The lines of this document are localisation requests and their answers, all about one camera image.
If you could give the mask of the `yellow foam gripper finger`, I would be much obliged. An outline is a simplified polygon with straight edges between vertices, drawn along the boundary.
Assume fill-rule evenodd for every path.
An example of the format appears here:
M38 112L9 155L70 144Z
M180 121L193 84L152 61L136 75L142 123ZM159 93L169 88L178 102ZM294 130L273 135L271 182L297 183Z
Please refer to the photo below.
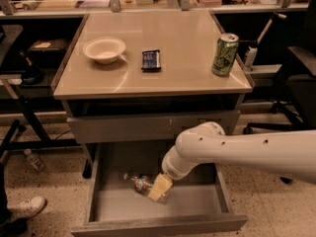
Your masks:
M173 181L166 174L159 174L150 189L148 197L154 201L161 200L172 185Z

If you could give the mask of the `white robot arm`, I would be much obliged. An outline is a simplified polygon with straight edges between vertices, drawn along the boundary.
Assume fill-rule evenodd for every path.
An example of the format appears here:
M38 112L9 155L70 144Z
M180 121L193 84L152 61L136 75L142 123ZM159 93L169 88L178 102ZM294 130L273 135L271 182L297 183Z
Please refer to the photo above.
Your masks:
M177 136L148 196L158 200L174 181L204 163L249 166L315 184L316 131L227 135L218 123L204 122Z

